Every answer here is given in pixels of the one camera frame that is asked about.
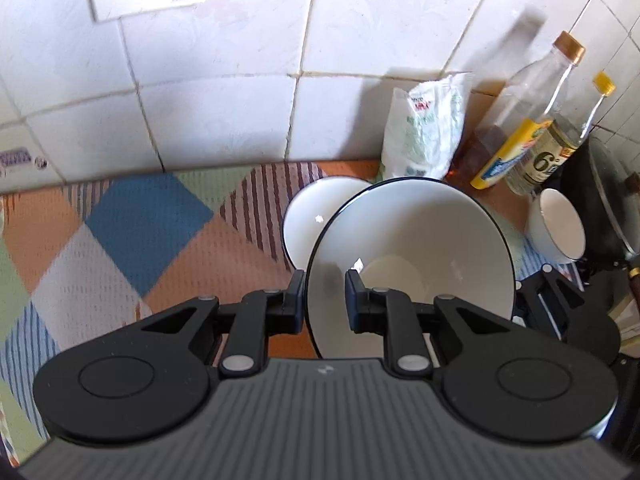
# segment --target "bottle cap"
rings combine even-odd
[[[554,41],[554,47],[562,52],[574,65],[580,63],[582,56],[584,56],[584,47],[578,43],[571,34],[564,30]]]
[[[611,78],[604,72],[598,72],[593,78],[593,84],[596,85],[598,92],[602,95],[609,97],[616,89],[616,85]]]

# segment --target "wooden handle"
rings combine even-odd
[[[640,313],[640,267],[634,267],[629,271],[629,287],[631,295],[636,300],[636,307]]]

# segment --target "colorful tablecloth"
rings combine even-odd
[[[188,298],[239,301],[292,273],[287,204],[327,174],[371,179],[378,164],[268,164],[127,176],[5,196],[0,238],[0,433],[12,462],[47,437],[31,393],[48,359]],[[543,263],[502,222],[522,278]],[[306,330],[270,354],[315,357]]]

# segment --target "glass bottle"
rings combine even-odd
[[[553,111],[553,123],[507,173],[509,189],[519,195],[529,194],[564,164],[587,140],[598,107],[615,89],[609,76],[598,72],[585,94]]]
[[[571,70],[584,47],[567,32],[542,59],[524,67],[508,82],[481,123],[456,156],[453,171],[471,179],[477,189],[492,186],[551,124],[549,113],[566,94]]]

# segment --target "striped pattern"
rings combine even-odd
[[[47,438],[40,413],[33,401],[31,385],[40,367],[60,352],[47,332],[33,303],[25,307],[0,348],[0,376],[42,438]]]
[[[311,162],[258,166],[220,206],[220,216],[247,241],[292,270],[282,247],[282,219],[294,195],[323,176]]]
[[[2,437],[2,447],[0,449],[2,458],[7,460],[7,462],[12,466],[18,467],[20,465],[20,459],[18,459],[14,443],[12,442],[11,435],[9,434],[9,426],[6,423],[6,416],[4,415],[2,402],[0,402],[0,436]]]
[[[515,264],[515,273],[516,280],[522,281],[525,278],[528,278],[530,275],[538,272],[542,266],[546,263],[549,263],[546,258],[540,255],[533,248],[529,240],[524,240],[524,253],[521,254],[521,257],[518,264]],[[551,264],[553,265],[559,272],[561,272],[567,279],[571,282],[575,283],[575,285],[580,288],[580,290],[584,290],[582,287],[582,282],[578,275],[577,270],[575,269],[575,265],[565,265],[565,264]]]
[[[78,216],[85,220],[91,214],[94,206],[100,202],[107,189],[109,189],[110,183],[111,180],[81,182],[63,186],[60,191],[71,204],[71,207],[78,212]]]

